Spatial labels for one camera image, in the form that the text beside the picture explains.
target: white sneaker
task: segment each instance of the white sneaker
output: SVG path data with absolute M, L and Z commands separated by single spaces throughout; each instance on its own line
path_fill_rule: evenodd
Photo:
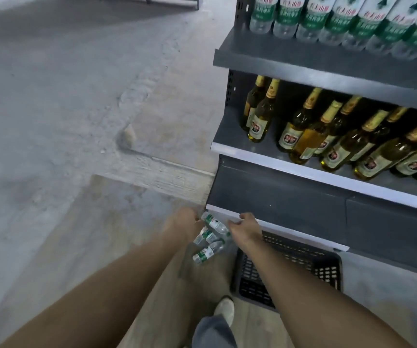
M 228 326 L 231 327 L 235 319 L 235 304 L 230 297 L 224 297 L 217 304 L 213 315 L 222 315 Z

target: pant leg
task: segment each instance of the pant leg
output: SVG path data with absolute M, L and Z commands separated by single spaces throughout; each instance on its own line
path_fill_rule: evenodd
M 202 318 L 192 337 L 192 348 L 237 348 L 233 332 L 223 316 Z

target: finger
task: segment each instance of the finger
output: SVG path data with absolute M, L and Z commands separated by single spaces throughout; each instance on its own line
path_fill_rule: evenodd
M 251 212 L 243 212 L 242 214 L 239 215 L 239 217 L 243 220 L 249 220 L 249 219 L 255 218 Z
M 230 230 L 233 230 L 233 228 L 236 229 L 238 226 L 239 226 L 239 224 L 237 224 L 236 222 L 233 222 L 231 220 L 228 220 L 228 228 Z

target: forearm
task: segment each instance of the forearm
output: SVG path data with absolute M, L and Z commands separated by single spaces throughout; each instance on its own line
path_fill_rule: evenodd
M 246 248 L 296 348 L 408 348 L 362 305 L 287 261 L 261 239 Z
M 1 347 L 116 347 L 181 247 L 159 234 L 72 289 Z

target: white shelf edge strip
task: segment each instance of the white shelf edge strip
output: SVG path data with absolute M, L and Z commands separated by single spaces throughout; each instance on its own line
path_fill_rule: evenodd
M 220 207 L 217 207 L 215 205 L 210 205 L 210 204 L 206 205 L 206 209 L 209 210 L 209 211 L 219 212 L 221 214 L 224 214 L 224 215 L 228 216 L 229 218 L 231 218 L 232 221 L 235 221 L 235 220 L 238 221 L 239 220 L 239 214 L 236 213 L 236 212 L 229 211 L 229 210 L 226 210 L 226 209 L 222 209 Z M 256 218 L 256 220 L 261 227 L 268 228 L 269 230 L 276 231 L 275 233 L 278 234 L 278 235 L 289 234 L 291 236 L 294 236 L 295 238 L 304 239 L 304 240 L 308 240 L 310 242 L 315 243 L 315 244 L 311 244 L 311 245 L 316 246 L 316 244 L 320 244 L 320 245 L 325 246 L 329 249 L 337 249 L 337 250 L 340 250 L 340 251 L 348 251 L 349 250 L 349 247 L 345 246 L 343 244 L 332 242 L 330 240 L 326 240 L 326 239 L 323 239 L 323 238 L 320 238 L 320 237 L 311 236 L 310 234 L 295 231 L 295 230 L 290 229 L 290 228 L 278 226 L 278 225 L 272 224 L 270 222 L 259 220 L 258 218 Z
M 354 192 L 370 195 L 372 197 L 393 201 L 398 204 L 411 206 L 417 209 L 417 196 L 399 192 L 393 189 L 375 186 L 363 181 L 351 180 L 350 178 L 331 174 L 326 171 L 316 170 L 307 166 L 282 161 L 272 157 L 257 154 L 255 152 L 241 150 L 232 146 L 212 142 L 211 151 L 225 156 L 234 157 L 243 161 L 251 162 L 278 171 L 286 172 L 310 180 L 326 183 L 335 187 L 352 190 Z

